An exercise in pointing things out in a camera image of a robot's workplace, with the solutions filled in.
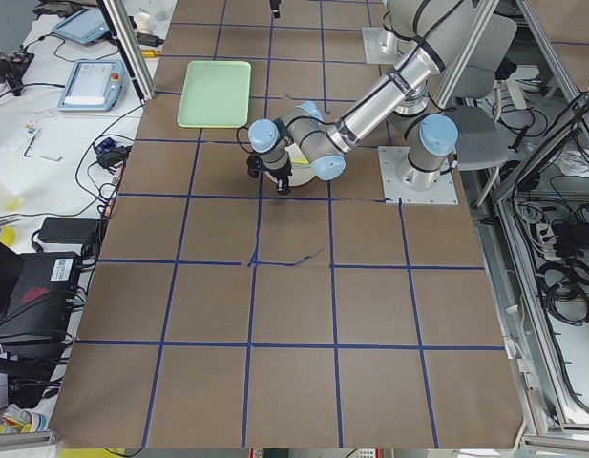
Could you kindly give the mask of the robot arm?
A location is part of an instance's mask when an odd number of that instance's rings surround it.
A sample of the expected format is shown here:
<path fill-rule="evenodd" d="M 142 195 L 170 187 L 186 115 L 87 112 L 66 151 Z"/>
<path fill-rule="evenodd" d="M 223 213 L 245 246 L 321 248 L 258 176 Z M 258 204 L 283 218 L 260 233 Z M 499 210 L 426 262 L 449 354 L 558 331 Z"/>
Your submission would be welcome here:
<path fill-rule="evenodd" d="M 307 101 L 275 119 L 258 119 L 248 128 L 247 173 L 270 175 L 280 195 L 290 192 L 293 172 L 288 149 L 297 146 L 315 177 L 330 181 L 346 169 L 346 155 L 380 123 L 394 115 L 407 155 L 396 165 L 397 179 L 412 191 L 426 191 L 443 175 L 458 131 L 443 114 L 428 112 L 428 80 L 448 71 L 455 81 L 469 60 L 490 1 L 388 1 L 386 29 L 399 45 L 395 63 L 344 114 L 324 121 Z"/>

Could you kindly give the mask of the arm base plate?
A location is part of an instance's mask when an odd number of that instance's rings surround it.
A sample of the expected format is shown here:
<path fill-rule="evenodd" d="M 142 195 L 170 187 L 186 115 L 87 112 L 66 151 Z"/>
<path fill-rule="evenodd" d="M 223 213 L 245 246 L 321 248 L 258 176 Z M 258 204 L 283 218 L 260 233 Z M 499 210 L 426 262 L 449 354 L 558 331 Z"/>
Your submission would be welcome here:
<path fill-rule="evenodd" d="M 443 161 L 438 171 L 421 172 L 410 164 L 409 150 L 409 147 L 378 148 L 384 201 L 391 204 L 457 205 L 457 193 L 447 161 Z"/>
<path fill-rule="evenodd" d="M 383 28 L 363 27 L 363 45 L 367 64 L 393 64 L 398 55 L 397 38 Z"/>

